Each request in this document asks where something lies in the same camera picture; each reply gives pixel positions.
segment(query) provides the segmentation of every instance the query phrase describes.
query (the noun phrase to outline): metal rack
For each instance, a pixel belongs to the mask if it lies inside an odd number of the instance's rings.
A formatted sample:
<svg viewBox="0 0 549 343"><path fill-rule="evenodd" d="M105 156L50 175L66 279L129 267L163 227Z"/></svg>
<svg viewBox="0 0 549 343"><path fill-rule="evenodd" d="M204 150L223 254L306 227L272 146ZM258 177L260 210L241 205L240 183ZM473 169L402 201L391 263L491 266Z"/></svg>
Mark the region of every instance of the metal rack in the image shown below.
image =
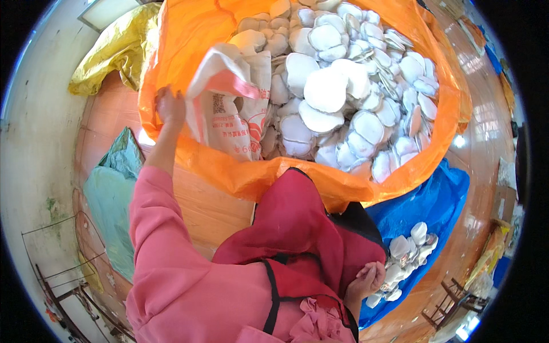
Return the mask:
<svg viewBox="0 0 549 343"><path fill-rule="evenodd" d="M93 258L90 258L90 259L86 259L85 262L83 263L80 263L76 266L73 266L71 268L67 268L63 271L60 271L58 273L54 273L52 275L48 275L48 276L44 276L42 274L42 271L40 270L40 267L38 266L37 263L33 262L33 260L31 259L30 257L30 254L29 254L29 250L27 249L27 243L25 242L25 237L28 235L28 234L31 234L31 233L35 233L35 232L38 232L38 231L42 231L42 230L45 230L45 229L48 229L48 228L51 228L51 227L54 227L56 225L59 225L63 222L66 222L66 221L69 221L69 220L74 220L74 228L75 228L75 236L76 236L76 241L78 243L78 252L80 252L82 255L83 255L83 250L81 249L81 245L80 245L80 241L79 241L79 236L76 234L76 219L79 215L84 215L86 216L87 218L87 222L89 222L94 230L96 231L96 234L98 235L99 239L101 239L101 236L99 235L99 233L97 232L97 229L95 227L95 225L93 224L93 222L90 220L90 218L88 217L88 215L83 212L83 211L78 211L75 215L71 216L71 217L68 217L68 218L65 218L59 222L56 222L56 223L53 223L53 224L50 224L50 225L47 225L47 226L44 226L42 228L39 228L39 229L36 229L36 230L32 230L32 231L29 231L29 232L21 232L21 238L23 240L23 245L25 247L25 252L27 254L27 258L29 259L29 263L30 265L32 266L32 270L35 274L35 277L36 277L36 280L38 281L38 283L40 284L42 290L44 291L44 294L46 296L46 300L47 302L49 303L49 305L51 307L54 307L54 313L56 316L60 317L59 318L59 323L61 324L61 326L63 328L66 328L69 333L71 334L71 336L77 341L77 342L82 342L82 343L90 343L90 341L84 336L84 334L82 333L82 331L78 328L78 326L72 321L72 319L69 317L69 315L67 314L67 312L63 309L63 306L61 305L61 301L62 300L65 300L67 299L68 297L70 296L76 296L78 298L78 300L80 301L80 303L82 304L82 307L88 312L88 314L90 315L90 317L92 318L94 324L97 326L98 330L101 332L101 334L103 335L103 337L105 338L105 340L108 342L109 340L107 339L107 337L105 336L105 334L103 333L103 331L101 330L101 328L99 327L99 325L97 324L96 320L99 319L98 316L96 316L92 310L91 310L91 306L93 306L101 315L104 319L106 319L108 322L110 322L120 333L124 334L124 336L126 336L128 339L136 342L136 339L133 337L133 335L131 334L131 331L125 327L119 320L117 319L112 319L107 313L105 313L97 304L95 301L93 301L93 299L86 293L85 291L85 288L86 287L89 287L89 284L87 282L85 282L85 279L88 278L88 277L92 277L94 275L96 275L97 277L99 275L97 275L97 273L95 271L93 271L92 269L92 273L91 274L88 274L88 275L83 275L82 273L82 276L81 277L78 277L78 278L75 278L75 279L72 279L70 281L66 281L66 282L62 282L60 284L57 284L57 285L50 285L49 284L49 281L48 280L51 280L52 278L54 277L57 277L57 276L60 276L64 273L67 273L67 272L70 272L70 271L73 271L75 269L81 269L82 266L84 265L87 265L89 263L91 263L91 261L97 259L98 257L102 256L105 254L105 251L103 251L102 253L100 254L96 254ZM73 287L72 289L70 289L69 291L59 295L59 296L55 296L54 292L53 292L53 289L57 288L57 287L60 287L60 286L63 286L63 285L67 285L69 283L73 283L73 282L78 282L78 286L76 287Z"/></svg>

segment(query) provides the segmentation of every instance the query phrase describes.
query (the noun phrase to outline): pink jacket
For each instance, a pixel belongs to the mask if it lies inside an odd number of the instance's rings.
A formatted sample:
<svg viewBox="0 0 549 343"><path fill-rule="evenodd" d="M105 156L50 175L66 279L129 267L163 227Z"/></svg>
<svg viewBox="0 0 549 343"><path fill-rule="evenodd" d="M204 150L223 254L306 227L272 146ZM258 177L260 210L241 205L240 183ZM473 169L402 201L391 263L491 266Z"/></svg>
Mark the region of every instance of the pink jacket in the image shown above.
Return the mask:
<svg viewBox="0 0 549 343"><path fill-rule="evenodd" d="M218 265L192 246L170 175L144 167L130 204L135 247L126 300L138 342L354 342L337 311L314 299L282 302L273 335L262 330L271 285L262 263Z"/></svg>

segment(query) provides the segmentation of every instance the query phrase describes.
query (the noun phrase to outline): wooden chair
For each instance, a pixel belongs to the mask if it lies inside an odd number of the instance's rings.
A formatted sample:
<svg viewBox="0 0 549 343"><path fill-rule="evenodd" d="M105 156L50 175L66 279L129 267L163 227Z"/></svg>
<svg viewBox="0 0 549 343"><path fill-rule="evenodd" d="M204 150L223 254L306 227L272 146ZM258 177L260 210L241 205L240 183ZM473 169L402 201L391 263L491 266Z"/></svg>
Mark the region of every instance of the wooden chair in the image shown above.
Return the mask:
<svg viewBox="0 0 549 343"><path fill-rule="evenodd" d="M446 291L446 296L442 302L435 306L435 311L433 311L431 316L427 315L425 311L421 312L423 318L425 318L436 331L449 323L456 314L460 313L464 315L468 311L482 313L488 304L486 299L478 298L464 290L463 286L454 278L452 278L451 285L447 285L444 281L440 284Z"/></svg>

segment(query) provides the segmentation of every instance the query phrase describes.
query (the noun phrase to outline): cardboard box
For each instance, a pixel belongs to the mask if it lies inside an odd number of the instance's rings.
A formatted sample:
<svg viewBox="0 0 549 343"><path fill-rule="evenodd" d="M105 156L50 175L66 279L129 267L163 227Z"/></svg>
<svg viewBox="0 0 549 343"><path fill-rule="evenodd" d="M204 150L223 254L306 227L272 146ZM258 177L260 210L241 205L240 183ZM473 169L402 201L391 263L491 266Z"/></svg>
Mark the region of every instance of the cardboard box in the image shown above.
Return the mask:
<svg viewBox="0 0 549 343"><path fill-rule="evenodd" d="M508 186L496 186L491 217L511 223L517 191Z"/></svg>
<svg viewBox="0 0 549 343"><path fill-rule="evenodd" d="M439 1L440 8L446 10L448 15L454 20L458 20L460 16L465 14L465 5L463 0L444 0Z"/></svg>

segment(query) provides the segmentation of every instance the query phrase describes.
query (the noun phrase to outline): yellow tarp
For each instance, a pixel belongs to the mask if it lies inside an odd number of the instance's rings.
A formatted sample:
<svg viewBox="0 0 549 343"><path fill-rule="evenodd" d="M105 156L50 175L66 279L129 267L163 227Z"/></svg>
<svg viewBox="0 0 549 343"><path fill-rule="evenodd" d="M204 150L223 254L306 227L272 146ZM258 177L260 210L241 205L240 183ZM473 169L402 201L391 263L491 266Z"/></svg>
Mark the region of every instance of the yellow tarp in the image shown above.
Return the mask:
<svg viewBox="0 0 549 343"><path fill-rule="evenodd" d="M99 293L103 293L103 284L99 279L99 273L97 272L95 266L91 262L87 261L81 252L78 252L78 260L82 264L82 274L86 277L86 282L89 286Z"/></svg>
<svg viewBox="0 0 549 343"><path fill-rule="evenodd" d="M105 76L120 70L122 82L138 91L141 67L150 51L158 45L160 3L132 9L110 24L76 68L69 82L74 95L94 95Z"/></svg>
<svg viewBox="0 0 549 343"><path fill-rule="evenodd" d="M471 283L477 278L482 272L490 274L497 262L503 256L505 252L505 237L509 232L509 224L504 222L498 222L497 227L494 232L488 237L488 241L484 246L484 251L478 261L476 262L471 275L465 282L466 290L469 289Z"/></svg>

